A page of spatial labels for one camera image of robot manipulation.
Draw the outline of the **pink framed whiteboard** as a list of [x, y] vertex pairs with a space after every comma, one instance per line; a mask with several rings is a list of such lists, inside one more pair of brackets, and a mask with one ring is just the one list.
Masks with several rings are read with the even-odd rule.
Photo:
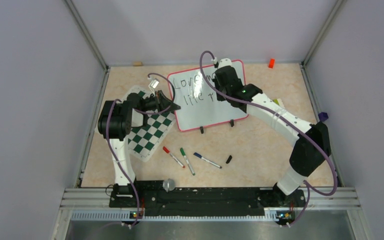
[[182, 132], [210, 127], [248, 115], [227, 101], [217, 100], [217, 93], [203, 79], [199, 68], [172, 72], [167, 76], [174, 86], [178, 129]]

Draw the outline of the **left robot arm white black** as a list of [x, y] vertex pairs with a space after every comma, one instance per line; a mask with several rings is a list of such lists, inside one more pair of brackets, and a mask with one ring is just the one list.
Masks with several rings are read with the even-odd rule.
[[175, 111], [181, 107], [159, 90], [147, 94], [131, 92], [124, 100], [105, 101], [97, 122], [97, 130], [107, 141], [114, 164], [118, 187], [128, 187], [121, 200], [129, 207], [140, 202], [137, 176], [131, 156], [147, 162], [174, 124]]

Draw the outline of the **black marker cap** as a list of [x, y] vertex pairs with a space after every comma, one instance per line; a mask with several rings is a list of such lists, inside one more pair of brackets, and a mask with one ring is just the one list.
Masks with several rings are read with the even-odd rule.
[[231, 162], [232, 158], [233, 158], [233, 156], [229, 155], [225, 163], [229, 164]]

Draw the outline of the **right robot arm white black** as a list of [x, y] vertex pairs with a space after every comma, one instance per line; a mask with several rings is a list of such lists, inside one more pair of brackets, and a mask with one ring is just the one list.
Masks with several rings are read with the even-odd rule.
[[227, 101], [232, 107], [257, 117], [281, 134], [292, 145], [289, 167], [274, 185], [273, 200], [287, 206], [293, 192], [331, 155], [328, 127], [312, 124], [276, 104], [254, 84], [243, 84], [236, 69], [218, 63], [212, 81], [217, 100]]

